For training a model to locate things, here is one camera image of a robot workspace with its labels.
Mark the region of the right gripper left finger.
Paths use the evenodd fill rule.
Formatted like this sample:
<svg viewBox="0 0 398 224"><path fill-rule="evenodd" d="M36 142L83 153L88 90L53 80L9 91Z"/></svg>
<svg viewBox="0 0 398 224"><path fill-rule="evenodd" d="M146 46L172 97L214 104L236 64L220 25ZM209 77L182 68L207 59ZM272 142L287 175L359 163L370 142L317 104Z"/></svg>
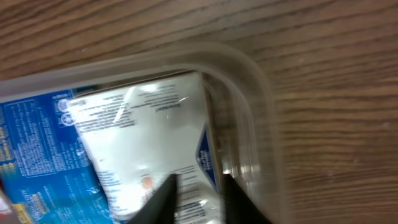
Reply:
<svg viewBox="0 0 398 224"><path fill-rule="evenodd" d="M174 224L177 199L178 175L170 174L127 224Z"/></svg>

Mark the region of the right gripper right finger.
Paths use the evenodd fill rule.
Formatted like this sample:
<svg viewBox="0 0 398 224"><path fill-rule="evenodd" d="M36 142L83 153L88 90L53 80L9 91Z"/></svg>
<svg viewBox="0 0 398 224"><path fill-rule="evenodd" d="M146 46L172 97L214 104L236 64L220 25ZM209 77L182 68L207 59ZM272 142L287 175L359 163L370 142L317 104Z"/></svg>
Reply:
<svg viewBox="0 0 398 224"><path fill-rule="evenodd" d="M223 174L226 224L272 224L230 174Z"/></svg>

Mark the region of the white medicine box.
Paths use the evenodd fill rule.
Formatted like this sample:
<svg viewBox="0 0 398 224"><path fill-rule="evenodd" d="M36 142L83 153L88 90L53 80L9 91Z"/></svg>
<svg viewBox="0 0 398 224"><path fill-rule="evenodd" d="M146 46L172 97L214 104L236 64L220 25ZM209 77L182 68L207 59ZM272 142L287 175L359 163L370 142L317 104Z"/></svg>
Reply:
<svg viewBox="0 0 398 224"><path fill-rule="evenodd" d="M126 223L177 174L177 223L220 223L220 198L202 76L197 72L110 88L68 102L106 194Z"/></svg>

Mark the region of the clear plastic container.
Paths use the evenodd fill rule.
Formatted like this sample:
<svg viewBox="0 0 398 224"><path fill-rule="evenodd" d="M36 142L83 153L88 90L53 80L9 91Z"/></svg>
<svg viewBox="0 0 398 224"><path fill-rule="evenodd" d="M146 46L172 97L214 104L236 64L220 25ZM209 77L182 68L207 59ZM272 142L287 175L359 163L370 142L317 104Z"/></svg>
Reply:
<svg viewBox="0 0 398 224"><path fill-rule="evenodd" d="M204 75L216 166L237 180L274 223L290 223L274 95L258 64L225 44L191 43L36 73L1 82L1 99L95 84L139 82L196 71Z"/></svg>

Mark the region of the blue medicine box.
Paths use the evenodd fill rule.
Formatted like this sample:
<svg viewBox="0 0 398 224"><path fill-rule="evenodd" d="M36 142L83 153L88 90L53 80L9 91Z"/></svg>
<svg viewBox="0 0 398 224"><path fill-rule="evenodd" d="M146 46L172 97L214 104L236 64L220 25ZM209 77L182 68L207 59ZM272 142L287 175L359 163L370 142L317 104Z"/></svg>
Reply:
<svg viewBox="0 0 398 224"><path fill-rule="evenodd" d="M72 90L1 103L1 182L21 223L112 223L67 112Z"/></svg>

